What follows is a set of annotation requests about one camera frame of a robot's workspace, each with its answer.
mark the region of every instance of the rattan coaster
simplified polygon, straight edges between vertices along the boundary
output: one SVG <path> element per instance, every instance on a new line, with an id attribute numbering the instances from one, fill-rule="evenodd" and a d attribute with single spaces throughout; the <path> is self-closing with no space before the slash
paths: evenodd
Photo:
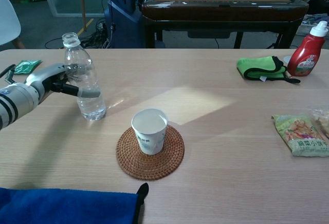
<path id="1" fill-rule="evenodd" d="M 116 148 L 117 160 L 130 176 L 142 180 L 163 178 L 180 165 L 184 157 L 184 141 L 179 132 L 168 125 L 163 148 L 156 155 L 144 154 L 140 148 L 134 130 L 126 130 Z"/>

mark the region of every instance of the red bottle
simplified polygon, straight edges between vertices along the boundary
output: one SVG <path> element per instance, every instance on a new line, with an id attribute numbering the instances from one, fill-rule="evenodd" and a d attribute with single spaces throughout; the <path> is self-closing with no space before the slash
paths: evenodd
<path id="1" fill-rule="evenodd" d="M 302 44 L 296 49 L 288 63 L 288 72 L 292 76 L 307 76 L 317 64 L 321 47 L 325 42 L 325 35 L 328 32 L 327 22 L 320 23 L 313 27 Z"/>

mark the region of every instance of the robotic arm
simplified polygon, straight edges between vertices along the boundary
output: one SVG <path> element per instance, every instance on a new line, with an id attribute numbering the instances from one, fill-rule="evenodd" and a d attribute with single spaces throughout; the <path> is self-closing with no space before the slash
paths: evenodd
<path id="1" fill-rule="evenodd" d="M 95 98 L 100 92 L 78 88 L 66 84 L 68 81 L 64 64 L 54 64 L 30 74 L 25 83 L 17 83 L 12 77 L 15 66 L 8 67 L 6 82 L 10 83 L 0 89 L 0 130 L 31 112 L 42 103 L 51 93 L 62 92 L 68 95 Z"/>

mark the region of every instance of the paper cup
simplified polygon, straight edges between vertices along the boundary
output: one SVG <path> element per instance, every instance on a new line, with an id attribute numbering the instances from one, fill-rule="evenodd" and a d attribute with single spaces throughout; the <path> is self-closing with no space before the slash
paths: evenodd
<path id="1" fill-rule="evenodd" d="M 144 109 L 134 115 L 132 128 L 143 153 L 155 155 L 162 150 L 167 125 L 165 113 L 155 108 Z"/>

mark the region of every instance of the blue towel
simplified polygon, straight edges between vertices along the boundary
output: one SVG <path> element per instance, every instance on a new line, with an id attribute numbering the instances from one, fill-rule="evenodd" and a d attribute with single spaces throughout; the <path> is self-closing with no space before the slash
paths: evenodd
<path id="1" fill-rule="evenodd" d="M 148 191 L 147 183 L 137 194 L 0 188 L 0 223 L 137 223 L 140 206 Z"/>

